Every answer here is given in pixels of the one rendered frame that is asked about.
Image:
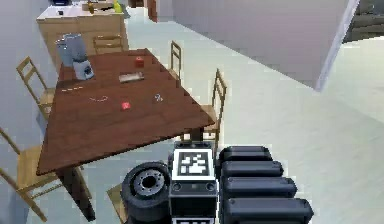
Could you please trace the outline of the light wooden chair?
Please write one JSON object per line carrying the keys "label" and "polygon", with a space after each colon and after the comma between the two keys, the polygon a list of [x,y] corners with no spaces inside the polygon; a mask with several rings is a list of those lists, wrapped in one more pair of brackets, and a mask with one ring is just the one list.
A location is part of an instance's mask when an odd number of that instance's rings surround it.
{"label": "light wooden chair", "polygon": [[98,54],[101,49],[116,49],[124,50],[122,37],[120,35],[99,35],[93,38],[93,47],[95,53]]}
{"label": "light wooden chair", "polygon": [[122,186],[118,184],[110,188],[107,191],[107,195],[112,202],[113,208],[116,211],[121,224],[124,224],[127,221],[127,214],[126,214],[125,207],[120,195],[121,189],[122,189]]}
{"label": "light wooden chair", "polygon": [[226,93],[227,85],[223,79],[221,71],[216,69],[211,102],[202,105],[202,109],[207,112],[214,121],[212,125],[204,128],[203,139],[206,141],[213,141],[215,148],[218,148],[219,144]]}
{"label": "light wooden chair", "polygon": [[34,99],[39,111],[45,119],[49,118],[53,105],[55,89],[47,86],[32,59],[27,56],[16,67],[26,89]]}
{"label": "light wooden chair", "polygon": [[178,81],[181,80],[182,48],[172,40],[170,43],[170,64],[168,71]]}
{"label": "light wooden chair", "polygon": [[0,176],[15,190],[15,192],[26,202],[30,209],[41,219],[47,221],[47,217],[36,204],[35,199],[53,190],[62,187],[62,184],[56,184],[37,194],[33,191],[47,184],[58,180],[54,173],[38,176],[36,174],[38,162],[42,151],[42,146],[37,145],[25,150],[20,150],[10,136],[0,127],[0,136],[17,154],[17,175],[11,177],[4,169],[0,168]]}

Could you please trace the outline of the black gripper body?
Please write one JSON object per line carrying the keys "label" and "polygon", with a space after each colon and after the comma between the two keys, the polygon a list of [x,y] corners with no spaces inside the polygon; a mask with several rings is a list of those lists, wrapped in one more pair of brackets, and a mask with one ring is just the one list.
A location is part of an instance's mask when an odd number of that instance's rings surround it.
{"label": "black gripper body", "polygon": [[169,186],[170,175],[163,162],[145,162],[127,173],[120,195],[133,224],[169,221]]}

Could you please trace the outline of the brown wooden dining table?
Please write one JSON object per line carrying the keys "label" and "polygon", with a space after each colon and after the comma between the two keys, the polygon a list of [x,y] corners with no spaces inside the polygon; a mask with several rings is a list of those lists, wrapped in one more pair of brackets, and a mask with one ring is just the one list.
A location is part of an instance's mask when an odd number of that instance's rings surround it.
{"label": "brown wooden dining table", "polygon": [[[144,67],[135,58],[144,58]],[[55,173],[87,221],[95,219],[76,168],[96,160],[189,133],[201,140],[213,119],[148,49],[93,55],[94,77],[76,80],[74,71],[60,70],[54,102],[37,168],[39,176]],[[126,83],[119,76],[142,72]],[[83,89],[61,92],[82,86]],[[156,102],[160,94],[163,101]],[[89,97],[107,96],[105,102]],[[131,108],[121,109],[122,102]]]}

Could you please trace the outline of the grey blue jar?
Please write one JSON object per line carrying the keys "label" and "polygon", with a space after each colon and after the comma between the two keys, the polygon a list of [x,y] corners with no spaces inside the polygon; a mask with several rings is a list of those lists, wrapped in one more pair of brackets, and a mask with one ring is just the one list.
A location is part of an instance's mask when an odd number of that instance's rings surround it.
{"label": "grey blue jar", "polygon": [[68,33],[55,42],[59,57],[65,67],[72,67],[76,78],[88,80],[94,77],[94,72],[86,53],[82,35]]}

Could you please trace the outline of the wooden tray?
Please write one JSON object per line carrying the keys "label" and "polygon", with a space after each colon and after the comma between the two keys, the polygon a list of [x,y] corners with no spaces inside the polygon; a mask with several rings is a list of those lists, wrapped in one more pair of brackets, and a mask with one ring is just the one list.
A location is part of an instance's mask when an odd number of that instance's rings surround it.
{"label": "wooden tray", "polygon": [[93,6],[94,9],[96,10],[101,10],[105,8],[109,8],[113,6],[113,2],[110,0],[83,0],[81,2],[81,7],[83,11],[88,11],[89,10],[89,5],[88,1],[91,1],[91,5]]}

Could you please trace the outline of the light wooden counter cabinet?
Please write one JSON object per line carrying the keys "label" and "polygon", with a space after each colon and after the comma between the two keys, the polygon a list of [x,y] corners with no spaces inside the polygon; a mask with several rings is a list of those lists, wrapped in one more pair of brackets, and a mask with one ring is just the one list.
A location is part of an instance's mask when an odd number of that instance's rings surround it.
{"label": "light wooden counter cabinet", "polygon": [[45,41],[49,55],[56,70],[59,71],[62,61],[55,42],[68,33],[80,33],[88,55],[95,55],[93,38],[99,35],[120,35],[124,50],[129,49],[124,14],[116,13],[112,7],[96,10],[94,14],[83,11],[81,2],[69,6],[49,6],[41,13],[36,22]]}

